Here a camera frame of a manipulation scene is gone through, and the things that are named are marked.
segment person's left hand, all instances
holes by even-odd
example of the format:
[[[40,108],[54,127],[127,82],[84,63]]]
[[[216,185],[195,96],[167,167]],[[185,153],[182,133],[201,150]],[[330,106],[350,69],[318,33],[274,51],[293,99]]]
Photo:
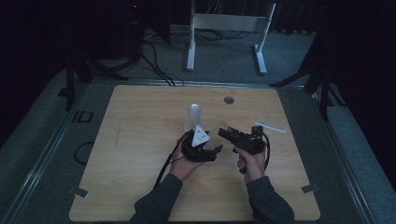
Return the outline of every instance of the person's left hand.
[[[189,176],[192,174],[192,172],[194,172],[196,168],[204,164],[203,162],[194,162],[187,160],[181,152],[182,144],[183,142],[178,145],[178,148],[173,155],[173,162],[171,163],[171,168],[169,170],[169,174],[175,175],[181,181],[189,178]]]

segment hand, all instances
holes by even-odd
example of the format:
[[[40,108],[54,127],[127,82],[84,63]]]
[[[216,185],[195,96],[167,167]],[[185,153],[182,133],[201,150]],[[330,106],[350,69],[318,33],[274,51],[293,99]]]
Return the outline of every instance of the hand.
[[[237,163],[239,169],[247,168],[247,172],[245,173],[246,184],[265,175],[265,149],[256,155],[250,155],[239,147],[234,147],[234,149],[239,153],[239,161]]]
[[[194,172],[196,168],[204,164],[203,162],[189,161],[186,158],[184,158],[184,155],[181,152],[182,144],[183,142],[181,142],[178,145],[178,148],[176,149],[175,154],[173,155],[172,158],[173,162],[171,163],[171,168],[169,170],[169,174],[175,175],[181,181],[187,179],[192,174],[192,172]]]

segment black device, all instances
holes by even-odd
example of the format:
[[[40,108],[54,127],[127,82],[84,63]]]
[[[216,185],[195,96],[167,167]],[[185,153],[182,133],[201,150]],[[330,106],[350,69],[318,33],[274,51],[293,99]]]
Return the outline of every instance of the black device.
[[[178,146],[181,145],[181,152],[183,153],[184,157],[189,160],[189,161],[194,161],[194,162],[203,162],[203,161],[214,161],[218,155],[219,152],[221,152],[221,148],[223,145],[220,145],[218,147],[215,147],[215,149],[204,149],[205,143],[202,143],[196,147],[193,147],[192,140],[194,138],[195,131],[194,130],[189,130],[188,132],[184,133],[178,140],[175,148],[173,149],[172,153],[169,154],[168,159],[166,159],[165,164],[163,165],[163,168],[160,171],[160,174],[157,177],[157,181],[155,182],[154,189],[158,188],[160,185],[161,179],[163,178],[163,173],[166,170],[166,167],[174,162],[177,161],[178,158],[174,161],[171,161],[173,158],[173,155],[175,154],[175,151],[177,150]]]
[[[267,148],[267,157],[265,159],[264,169],[267,168],[268,161],[270,159],[270,141],[268,136],[263,132],[262,126],[251,127],[251,134],[239,132],[232,127],[229,127],[227,130],[220,128],[219,136],[229,140],[236,147],[244,149],[251,155],[259,154]],[[246,172],[246,168],[239,172],[244,174]]]
[[[181,143],[181,152],[184,157],[189,161],[203,162],[203,161],[214,161],[223,145],[215,147],[214,149],[204,149],[205,143],[202,143],[196,147],[193,147],[192,140],[194,137],[194,130],[187,132],[187,136]]]

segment person's right hand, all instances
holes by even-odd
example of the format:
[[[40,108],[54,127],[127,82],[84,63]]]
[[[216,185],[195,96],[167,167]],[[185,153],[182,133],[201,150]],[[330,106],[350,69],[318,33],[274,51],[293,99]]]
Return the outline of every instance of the person's right hand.
[[[234,147],[234,149],[239,153],[239,161],[237,163],[239,169],[247,168],[247,171],[245,172],[246,184],[265,175],[265,149],[256,155],[250,155],[239,147]]]

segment white tag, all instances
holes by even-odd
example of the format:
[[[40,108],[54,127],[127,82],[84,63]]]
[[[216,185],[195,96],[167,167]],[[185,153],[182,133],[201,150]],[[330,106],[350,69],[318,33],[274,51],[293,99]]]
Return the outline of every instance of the white tag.
[[[192,138],[192,146],[196,147],[210,140],[210,136],[198,124],[195,128],[194,137]]]

